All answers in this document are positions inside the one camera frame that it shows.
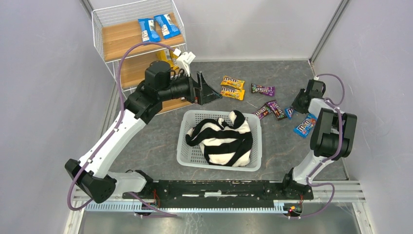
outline gray floor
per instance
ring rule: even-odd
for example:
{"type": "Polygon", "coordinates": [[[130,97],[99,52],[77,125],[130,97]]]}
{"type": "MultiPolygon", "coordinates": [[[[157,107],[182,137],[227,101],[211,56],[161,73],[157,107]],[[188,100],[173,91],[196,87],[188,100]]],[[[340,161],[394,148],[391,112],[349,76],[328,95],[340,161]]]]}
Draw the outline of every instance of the gray floor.
{"type": "MultiPolygon", "coordinates": [[[[124,172],[140,169],[154,179],[270,179],[281,180],[285,173],[297,166],[310,150],[310,136],[301,138],[293,128],[305,115],[295,114],[292,120],[277,121],[273,115],[261,120],[263,157],[256,172],[235,172],[181,166],[176,160],[179,129],[188,110],[239,110],[252,113],[266,101],[277,99],[282,108],[289,106],[301,88],[313,77],[306,61],[249,61],[249,62],[194,62],[191,71],[202,71],[206,81],[216,90],[221,89],[224,75],[246,81],[243,101],[223,98],[205,106],[191,105],[155,116],[139,132],[114,161],[111,171],[124,172]],[[275,86],[275,97],[251,94],[251,83],[275,86]]],[[[327,166],[316,179],[346,179],[342,161],[327,166]]]]}
{"type": "MultiPolygon", "coordinates": [[[[304,215],[323,205],[306,203],[304,215]]],[[[281,214],[178,213],[175,218],[140,219],[126,212],[86,212],[82,234],[359,234],[351,203],[331,204],[310,218],[291,220],[281,214]]]]}

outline m&m's packet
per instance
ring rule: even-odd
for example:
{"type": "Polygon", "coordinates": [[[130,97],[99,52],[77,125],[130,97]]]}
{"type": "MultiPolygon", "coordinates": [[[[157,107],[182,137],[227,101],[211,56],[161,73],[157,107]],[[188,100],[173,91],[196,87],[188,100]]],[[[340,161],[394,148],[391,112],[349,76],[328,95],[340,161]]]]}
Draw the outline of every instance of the m&m's packet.
{"type": "Polygon", "coordinates": [[[317,123],[317,118],[313,114],[308,114],[305,120],[298,125],[296,128],[294,128],[294,132],[297,133],[299,136],[302,138],[306,138],[308,134],[310,134],[311,129],[314,128],[314,126],[317,123]]]}

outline blue wrapper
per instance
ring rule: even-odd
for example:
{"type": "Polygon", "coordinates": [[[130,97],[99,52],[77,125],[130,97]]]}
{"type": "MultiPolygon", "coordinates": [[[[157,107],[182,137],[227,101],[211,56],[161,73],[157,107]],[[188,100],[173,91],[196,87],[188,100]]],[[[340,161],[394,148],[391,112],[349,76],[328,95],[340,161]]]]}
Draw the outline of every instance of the blue wrapper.
{"type": "Polygon", "coordinates": [[[154,18],[156,22],[158,22],[158,24],[161,26],[162,35],[164,35],[165,39],[169,39],[181,34],[179,28],[170,19],[169,14],[157,15],[154,16],[154,18]]]}
{"type": "Polygon", "coordinates": [[[311,129],[316,125],[316,122],[317,118],[313,114],[308,114],[305,120],[294,129],[294,132],[302,138],[306,138],[310,134],[311,129]]]}
{"type": "Polygon", "coordinates": [[[161,41],[161,38],[155,31],[155,22],[153,19],[138,19],[138,22],[142,30],[142,41],[161,41]]]}
{"type": "Polygon", "coordinates": [[[289,119],[292,119],[293,114],[294,114],[294,109],[292,107],[285,108],[284,112],[289,119]]]}

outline aluminum frame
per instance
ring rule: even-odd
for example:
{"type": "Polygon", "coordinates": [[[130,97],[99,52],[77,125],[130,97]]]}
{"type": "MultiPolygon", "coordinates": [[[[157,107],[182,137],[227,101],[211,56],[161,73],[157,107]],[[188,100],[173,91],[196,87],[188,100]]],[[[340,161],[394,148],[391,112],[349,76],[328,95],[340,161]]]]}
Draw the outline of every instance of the aluminum frame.
{"type": "Polygon", "coordinates": [[[325,43],[329,39],[332,31],[334,30],[337,22],[340,20],[341,15],[343,14],[344,10],[346,9],[348,3],[350,0],[341,0],[340,4],[338,4],[338,7],[331,18],[330,22],[327,25],[327,28],[325,29],[323,35],[320,38],[320,41],[318,42],[316,48],[314,49],[314,52],[312,53],[309,62],[310,64],[314,63],[314,61],[317,59],[317,57],[320,55],[321,50],[323,49],[325,43]]]}
{"type": "MultiPolygon", "coordinates": [[[[271,181],[273,183],[280,183],[281,181],[271,181]]],[[[336,193],[335,196],[332,200],[332,203],[352,203],[353,208],[356,213],[356,219],[360,227],[360,231],[362,234],[374,234],[374,229],[373,226],[370,222],[370,216],[369,216],[369,210],[366,206],[366,199],[364,197],[363,191],[361,189],[361,185],[358,181],[356,180],[316,180],[314,183],[325,183],[325,182],[331,182],[334,184],[336,188],[336,193]]],[[[81,204],[84,204],[87,200],[90,198],[85,194],[83,191],[81,191],[79,188],[76,189],[75,191],[75,196],[73,198],[73,204],[75,206],[79,206],[81,204]]],[[[305,200],[304,203],[325,203],[328,201],[331,195],[331,188],[329,186],[322,186],[322,187],[315,187],[313,188],[313,195],[314,199],[313,200],[305,200]]],[[[138,200],[131,200],[131,199],[123,199],[120,196],[111,196],[108,200],[108,202],[119,202],[119,204],[140,204],[138,200]]],[[[153,200],[148,200],[144,199],[145,202],[153,202],[153,200]]],[[[277,204],[286,204],[286,203],[295,203],[298,201],[294,200],[274,200],[275,205],[277,204]]],[[[193,213],[193,209],[174,209],[175,213],[193,213]]],[[[196,212],[215,212],[215,213],[270,213],[269,211],[265,210],[260,210],[260,209],[245,209],[244,211],[226,211],[226,210],[203,210],[199,209],[196,210],[196,212]]],[[[83,215],[85,214],[85,209],[75,212],[75,211],[70,211],[68,221],[66,224],[65,228],[65,234],[76,234],[78,233],[80,229],[80,223],[83,219],[83,215]]]]}

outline wire shelf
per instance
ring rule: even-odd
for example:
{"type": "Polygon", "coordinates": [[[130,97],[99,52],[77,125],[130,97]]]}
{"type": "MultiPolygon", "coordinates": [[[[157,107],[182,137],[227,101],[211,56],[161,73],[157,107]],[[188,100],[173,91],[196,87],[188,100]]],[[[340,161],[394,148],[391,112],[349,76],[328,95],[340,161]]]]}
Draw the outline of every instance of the wire shelf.
{"type": "MultiPolygon", "coordinates": [[[[171,47],[185,46],[184,24],[173,0],[141,0],[92,11],[94,46],[97,52],[105,62],[120,60],[132,45],[142,42],[137,20],[160,14],[171,14],[172,21],[176,22],[181,31],[181,35],[160,42],[171,47]]],[[[160,46],[143,46],[133,50],[128,58],[161,49],[160,46]]]]}

